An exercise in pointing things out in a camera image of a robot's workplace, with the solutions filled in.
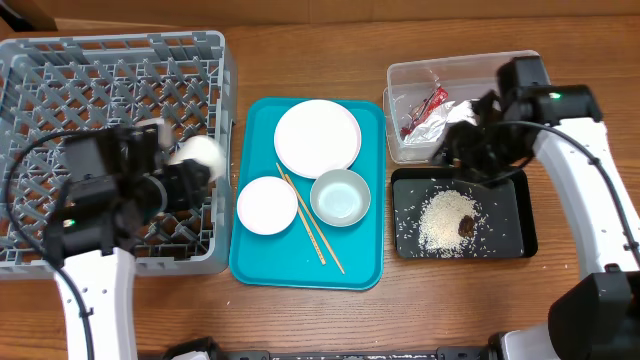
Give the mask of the white paper cup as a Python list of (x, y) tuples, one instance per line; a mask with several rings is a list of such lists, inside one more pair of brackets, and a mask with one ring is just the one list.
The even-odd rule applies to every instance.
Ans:
[(168, 164), (175, 165), (186, 160), (194, 160), (199, 165), (206, 166), (209, 169), (210, 182), (226, 175), (227, 158), (224, 148), (206, 135), (197, 135), (186, 140), (171, 156)]

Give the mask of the white napkin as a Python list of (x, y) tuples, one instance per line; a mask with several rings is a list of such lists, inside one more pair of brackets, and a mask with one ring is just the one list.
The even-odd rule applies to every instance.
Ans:
[(415, 130), (403, 139), (405, 144), (422, 145), (437, 143), (449, 125), (457, 122), (476, 124), (476, 114), (472, 110), (472, 101), (446, 101), (437, 107)]

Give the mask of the red snack wrapper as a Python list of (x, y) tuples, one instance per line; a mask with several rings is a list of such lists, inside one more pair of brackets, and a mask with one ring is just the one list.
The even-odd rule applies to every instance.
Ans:
[(448, 99), (448, 92), (439, 86), (426, 100), (410, 112), (410, 123), (400, 131), (401, 137), (405, 138), (411, 134), (415, 128), (424, 123), (429, 115)]

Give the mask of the pile of white rice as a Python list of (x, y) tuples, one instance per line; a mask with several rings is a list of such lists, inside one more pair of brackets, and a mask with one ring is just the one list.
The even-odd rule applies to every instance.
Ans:
[[(477, 258), (486, 249), (489, 215), (470, 195), (453, 189), (436, 190), (419, 205), (406, 205), (396, 211), (395, 245), (404, 258), (457, 259)], [(475, 219), (473, 239), (459, 236), (461, 219)]]

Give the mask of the grey ceramic bowl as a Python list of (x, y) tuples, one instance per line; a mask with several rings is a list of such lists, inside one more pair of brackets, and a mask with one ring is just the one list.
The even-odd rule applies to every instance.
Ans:
[(347, 169), (331, 170), (318, 177), (310, 190), (317, 217), (333, 227), (349, 227), (367, 214), (372, 196), (366, 181)]

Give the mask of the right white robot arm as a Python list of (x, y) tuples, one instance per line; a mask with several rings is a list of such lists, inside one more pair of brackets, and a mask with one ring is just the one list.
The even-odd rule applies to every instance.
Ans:
[(512, 58), (496, 78), (498, 88), (472, 104), (476, 122), (448, 126), (432, 161), (493, 185), (515, 162), (537, 159), (561, 200), (581, 279), (545, 323), (492, 336), (483, 358), (638, 358), (639, 215), (593, 93), (552, 85), (538, 56)]

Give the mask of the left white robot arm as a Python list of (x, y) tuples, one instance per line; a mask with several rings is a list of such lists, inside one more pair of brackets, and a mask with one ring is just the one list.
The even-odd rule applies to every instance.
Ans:
[(68, 138), (70, 172), (44, 231), (64, 302), (72, 359), (135, 359), (135, 246), (163, 213), (200, 207), (225, 172), (225, 151), (206, 135), (169, 155), (172, 132), (155, 120)]

